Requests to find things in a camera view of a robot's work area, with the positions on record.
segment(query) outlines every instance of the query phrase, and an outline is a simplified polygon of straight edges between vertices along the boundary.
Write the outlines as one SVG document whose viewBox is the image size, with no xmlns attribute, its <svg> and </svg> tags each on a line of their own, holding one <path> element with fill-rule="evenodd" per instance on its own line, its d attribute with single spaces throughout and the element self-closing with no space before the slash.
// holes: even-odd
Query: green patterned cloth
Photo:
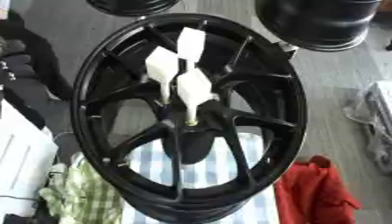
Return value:
<svg viewBox="0 0 392 224">
<path fill-rule="evenodd" d="M 50 176 L 48 187 L 39 194 L 51 215 L 60 217 L 60 224 L 121 223 L 122 198 L 81 154 L 68 171 L 64 164 L 56 164 Z"/>
</svg>

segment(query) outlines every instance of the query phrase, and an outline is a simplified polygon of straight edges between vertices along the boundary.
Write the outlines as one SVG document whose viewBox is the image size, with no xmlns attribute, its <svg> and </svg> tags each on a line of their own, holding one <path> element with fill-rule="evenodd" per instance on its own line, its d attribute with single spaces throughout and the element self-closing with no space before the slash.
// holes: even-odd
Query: wheel spoke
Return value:
<svg viewBox="0 0 392 224">
<path fill-rule="evenodd" d="M 225 105 L 226 107 L 231 106 L 231 96 L 233 93 L 233 89 L 231 87 L 225 88 L 222 90 L 219 94 L 220 96 L 220 101 Z"/>
<path fill-rule="evenodd" d="M 256 182 L 249 169 L 248 162 L 243 152 L 240 139 L 233 124 L 227 126 L 224 138 L 227 142 L 228 147 L 233 153 L 235 162 L 237 163 L 238 180 L 243 183 L 246 183 L 249 188 L 253 187 Z"/>
<path fill-rule="evenodd" d="M 281 83 L 287 83 L 291 80 L 291 76 L 274 74 L 274 73 L 260 73 L 252 69 L 237 68 L 233 72 L 228 73 L 221 77 L 214 85 L 215 89 L 223 89 L 227 87 L 233 87 L 240 83 L 247 81 L 262 81 L 275 84 L 278 88 Z"/>
<path fill-rule="evenodd" d="M 167 134 L 166 126 L 158 122 L 130 139 L 120 143 L 109 152 L 110 159 L 116 163 L 123 160 L 137 147 L 165 137 Z"/>
<path fill-rule="evenodd" d="M 142 99 L 146 100 L 148 103 L 153 103 L 154 96 L 158 99 L 159 85 L 155 82 L 146 82 L 131 87 L 122 87 L 108 94 L 88 100 L 85 102 L 85 105 L 100 108 L 111 102 L 119 102 L 128 99 Z"/>
<path fill-rule="evenodd" d="M 272 130 L 275 134 L 283 135 L 292 132 L 296 125 L 294 123 L 279 120 L 273 117 L 260 117 L 249 112 L 233 109 L 236 126 L 257 126 Z"/>
<path fill-rule="evenodd" d="M 183 183 L 181 173 L 181 150 L 179 148 L 179 133 L 177 132 L 177 129 L 174 128 L 169 131 L 169 138 L 174 141 L 173 149 L 171 149 L 172 187 L 176 193 L 174 199 L 180 201 L 183 197 Z"/>
<path fill-rule="evenodd" d="M 110 50 L 104 50 L 102 53 L 106 57 L 110 57 L 111 59 L 117 61 L 134 81 L 138 81 L 140 79 L 141 74 L 138 73 L 132 66 L 130 66 L 130 61 L 123 59 L 121 56 Z"/>
<path fill-rule="evenodd" d="M 228 62 L 228 66 L 233 68 L 237 65 L 238 61 L 240 60 L 240 58 L 242 57 L 242 55 L 244 54 L 245 51 L 245 47 L 252 41 L 252 37 L 248 36 L 241 44 L 240 48 L 238 48 L 237 52 L 235 53 L 235 55 L 233 55 L 233 57 L 230 59 L 230 61 Z"/>
<path fill-rule="evenodd" d="M 153 27 L 152 25 L 148 25 L 145 29 L 151 34 L 150 36 L 152 37 L 152 39 L 156 41 L 159 45 L 173 52 L 177 51 L 177 46 L 174 43 L 174 41 L 172 41 L 170 38 L 165 36 L 162 32 L 157 30 L 157 28 Z"/>
</svg>

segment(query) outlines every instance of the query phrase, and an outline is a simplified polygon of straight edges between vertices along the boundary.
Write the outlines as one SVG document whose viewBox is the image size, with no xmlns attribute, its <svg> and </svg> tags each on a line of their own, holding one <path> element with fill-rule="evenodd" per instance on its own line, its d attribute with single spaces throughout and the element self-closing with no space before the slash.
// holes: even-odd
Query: checkered tablecloth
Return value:
<svg viewBox="0 0 392 224">
<path fill-rule="evenodd" d="M 250 167 L 263 155 L 263 140 L 252 134 L 240 134 Z M 49 186 L 40 191 L 52 215 L 61 217 L 60 224 L 155 224 L 160 223 L 139 213 L 121 199 L 113 186 L 102 179 L 81 155 L 73 157 L 66 173 L 52 168 Z M 130 169 L 152 181 L 172 185 L 172 163 L 165 155 L 161 141 L 135 149 L 129 155 Z M 211 153 L 195 165 L 183 167 L 186 188 L 224 184 L 236 177 L 236 163 L 224 139 L 217 138 Z M 242 209 L 216 221 L 222 224 L 278 224 L 277 205 L 272 187 L 260 192 Z"/>
<path fill-rule="evenodd" d="M 253 167 L 263 155 L 263 139 L 254 134 L 240 133 L 249 167 Z M 165 155 L 160 141 L 146 144 L 129 155 L 130 168 L 155 182 L 172 184 L 171 160 Z M 206 159 L 195 165 L 183 167 L 185 188 L 202 188 L 224 184 L 236 177 L 235 159 L 223 138 L 216 138 L 213 149 Z M 146 217 L 133 207 L 125 205 L 122 223 L 152 224 L 157 220 Z M 273 187 L 260 192 L 242 209 L 216 224 L 278 224 L 277 204 Z"/>
</svg>

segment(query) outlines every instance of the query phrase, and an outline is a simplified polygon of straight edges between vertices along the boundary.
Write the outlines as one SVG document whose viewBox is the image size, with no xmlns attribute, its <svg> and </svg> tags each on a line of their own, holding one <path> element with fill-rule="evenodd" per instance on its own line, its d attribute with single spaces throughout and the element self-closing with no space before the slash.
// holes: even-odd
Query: rim lip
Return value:
<svg viewBox="0 0 392 224">
<path fill-rule="evenodd" d="M 330 45 L 320 45 L 316 41 L 309 42 L 303 41 L 299 38 L 288 37 L 287 35 L 283 35 L 282 29 L 278 24 L 274 23 L 274 20 L 268 19 L 263 13 L 263 7 L 260 3 L 256 4 L 256 14 L 260 19 L 262 24 L 274 35 L 276 35 L 281 40 L 304 49 L 308 49 L 315 52 L 326 52 L 326 53 L 334 53 L 334 52 L 342 52 L 345 50 L 349 50 L 360 45 L 368 35 L 368 28 L 363 30 L 361 34 L 354 38 L 348 38 L 345 40 L 334 40 Z"/>
<path fill-rule="evenodd" d="M 197 19 L 197 20 L 214 20 L 218 21 L 219 23 L 226 23 L 236 27 L 239 31 L 245 31 L 247 34 L 251 34 L 257 45 L 272 45 L 266 38 L 262 37 L 260 34 L 251 31 L 247 27 L 244 27 L 241 24 L 237 24 L 236 22 L 221 18 L 221 17 L 214 17 L 209 15 L 203 14 L 168 14 L 168 15 L 159 15 L 154 17 L 148 17 L 144 20 L 137 21 L 133 24 L 123 27 L 121 30 L 115 32 L 108 38 L 106 38 L 103 42 L 101 42 L 93 52 L 87 56 L 87 59 L 83 63 L 77 78 L 74 83 L 74 92 L 73 92 L 73 100 L 71 103 L 71 120 L 75 135 L 79 141 L 80 147 L 82 148 L 83 154 L 86 156 L 87 161 L 96 169 L 96 171 L 110 184 L 116 187 L 120 191 L 125 191 L 127 194 L 130 194 L 136 197 L 138 200 L 145 201 L 146 203 L 158 203 L 162 206 L 175 206 L 180 207 L 182 209 L 193 209 L 193 208 L 200 208 L 200 207 L 222 207 L 228 204 L 227 200 L 221 199 L 210 199 L 208 205 L 201 206 L 200 204 L 195 203 L 183 203 L 180 204 L 177 201 L 169 200 L 169 199 L 162 199 L 159 195 L 156 195 L 150 192 L 151 197 L 144 197 L 146 195 L 143 190 L 139 189 L 137 186 L 132 185 L 129 181 L 125 181 L 125 179 L 121 179 L 116 177 L 116 175 L 111 175 L 110 171 L 106 170 L 100 162 L 99 156 L 95 151 L 95 145 L 92 143 L 92 136 L 89 133 L 89 128 L 87 125 L 83 125 L 83 123 L 87 123 L 86 117 L 84 114 L 84 108 L 82 107 L 80 96 L 82 91 L 87 90 L 86 86 L 86 79 L 89 74 L 91 74 L 91 67 L 93 65 L 98 65 L 100 62 L 101 52 L 107 46 L 116 46 L 118 43 L 121 43 L 124 39 L 134 34 L 137 29 L 140 29 L 141 25 L 147 25 L 148 23 L 153 23 L 154 21 L 159 21 L 159 23 L 163 23 L 162 21 L 169 20 L 176 20 L 178 21 L 181 18 L 186 19 Z M 290 75 L 292 75 L 293 80 L 295 81 L 294 91 L 296 95 L 295 103 L 297 104 L 298 109 L 298 117 L 297 117 L 297 126 L 298 129 L 295 135 L 292 138 L 290 143 L 290 153 L 287 153 L 287 157 L 282 159 L 278 164 L 276 169 L 273 169 L 268 176 L 264 176 L 264 178 L 260 178 L 259 182 L 257 182 L 257 186 L 255 187 L 254 191 L 242 191 L 237 193 L 236 195 L 230 195 L 231 199 L 229 203 L 239 203 L 252 197 L 259 193 L 261 190 L 265 189 L 266 187 L 273 184 L 277 181 L 284 172 L 291 166 L 294 162 L 295 157 L 299 153 L 300 148 L 302 147 L 303 141 L 305 139 L 305 129 L 307 124 L 307 105 L 306 105 L 306 98 L 305 98 L 305 91 L 302 87 L 301 82 L 299 81 L 298 75 L 295 72 L 294 68 L 292 67 L 291 63 L 286 59 L 282 61 L 285 66 L 289 69 Z"/>
<path fill-rule="evenodd" d="M 140 17 L 146 16 L 150 14 L 156 14 L 162 11 L 166 11 L 170 9 L 172 6 L 177 4 L 179 0 L 170 0 L 170 2 L 166 3 L 154 3 L 150 7 L 146 7 L 144 10 L 120 10 L 118 12 L 112 12 L 110 10 L 105 10 L 102 7 L 96 5 L 94 0 L 87 0 L 88 4 L 91 5 L 94 9 L 103 12 L 105 14 L 114 15 L 118 17 Z"/>
</svg>

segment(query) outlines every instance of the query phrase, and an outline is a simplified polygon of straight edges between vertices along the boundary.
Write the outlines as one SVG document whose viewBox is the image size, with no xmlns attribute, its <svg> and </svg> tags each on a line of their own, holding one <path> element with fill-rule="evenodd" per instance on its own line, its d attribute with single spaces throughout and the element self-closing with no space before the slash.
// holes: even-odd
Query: white paper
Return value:
<svg viewBox="0 0 392 224">
<path fill-rule="evenodd" d="M 50 136 L 39 130 L 7 101 L 2 101 L 0 223 L 5 214 L 22 217 L 35 214 L 36 202 L 28 199 L 39 197 L 38 190 L 46 182 L 57 149 L 58 146 Z"/>
</svg>

